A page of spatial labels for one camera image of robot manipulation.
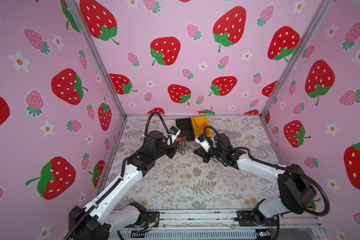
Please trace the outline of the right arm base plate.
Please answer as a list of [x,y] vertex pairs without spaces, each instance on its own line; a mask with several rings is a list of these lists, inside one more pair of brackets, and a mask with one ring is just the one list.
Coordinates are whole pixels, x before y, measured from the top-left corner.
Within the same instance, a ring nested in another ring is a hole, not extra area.
[[260,213],[252,211],[237,211],[236,222],[241,227],[278,227],[280,223],[277,217],[266,218]]

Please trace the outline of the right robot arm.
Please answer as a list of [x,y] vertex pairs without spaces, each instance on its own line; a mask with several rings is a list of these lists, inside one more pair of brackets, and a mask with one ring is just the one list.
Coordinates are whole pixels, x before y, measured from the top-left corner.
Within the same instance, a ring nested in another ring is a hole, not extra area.
[[259,160],[250,149],[234,148],[225,134],[213,127],[205,127],[205,130],[208,129],[215,132],[213,138],[208,137],[206,132],[195,138],[200,148],[194,150],[194,154],[203,162],[216,160],[225,167],[250,172],[278,186],[278,194],[258,202],[253,208],[250,219],[256,225],[263,226],[270,219],[288,213],[324,217],[330,212],[330,201],[324,189],[300,166],[282,166]]

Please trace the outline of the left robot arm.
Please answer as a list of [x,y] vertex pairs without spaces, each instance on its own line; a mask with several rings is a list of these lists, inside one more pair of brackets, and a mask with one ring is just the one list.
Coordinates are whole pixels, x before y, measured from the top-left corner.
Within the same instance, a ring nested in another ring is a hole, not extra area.
[[66,240],[107,240],[111,234],[133,224],[143,224],[145,208],[130,204],[113,213],[115,206],[124,195],[152,169],[156,160],[163,156],[172,159],[176,154],[175,141],[180,134],[176,127],[165,127],[166,133],[149,132],[153,112],[147,120],[143,145],[122,161],[121,173],[101,193],[84,207],[74,207],[69,213],[69,231]]

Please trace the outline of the aluminium frame rail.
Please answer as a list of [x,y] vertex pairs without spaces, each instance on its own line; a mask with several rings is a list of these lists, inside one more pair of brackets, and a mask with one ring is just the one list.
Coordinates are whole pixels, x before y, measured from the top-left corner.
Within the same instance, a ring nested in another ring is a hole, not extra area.
[[237,211],[249,209],[151,210],[160,212],[158,227],[123,228],[107,240],[327,240],[317,217],[285,214],[278,227],[241,227]]

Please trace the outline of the yellow plastic bin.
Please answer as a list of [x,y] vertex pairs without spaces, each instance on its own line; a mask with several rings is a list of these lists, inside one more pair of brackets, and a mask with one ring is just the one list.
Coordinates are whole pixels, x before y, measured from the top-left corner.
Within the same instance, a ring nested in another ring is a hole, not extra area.
[[203,134],[204,128],[210,125],[207,117],[193,117],[191,118],[191,121],[195,138],[198,137],[200,134]]

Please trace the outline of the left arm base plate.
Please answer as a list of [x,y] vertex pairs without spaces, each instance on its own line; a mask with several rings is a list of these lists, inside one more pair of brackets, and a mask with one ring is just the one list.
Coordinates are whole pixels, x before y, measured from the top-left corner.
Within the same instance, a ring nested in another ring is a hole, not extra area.
[[138,220],[131,225],[127,225],[125,228],[140,228],[144,229],[147,228],[149,225],[154,224],[153,227],[158,227],[160,222],[160,212],[155,211],[148,211],[145,212],[143,215],[141,214]]

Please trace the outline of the black plastic bin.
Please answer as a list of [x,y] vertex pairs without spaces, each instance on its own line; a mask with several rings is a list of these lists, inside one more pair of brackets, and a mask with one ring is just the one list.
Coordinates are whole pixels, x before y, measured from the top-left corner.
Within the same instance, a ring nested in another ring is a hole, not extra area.
[[191,118],[176,119],[176,127],[181,131],[179,137],[188,142],[195,140],[195,132]]

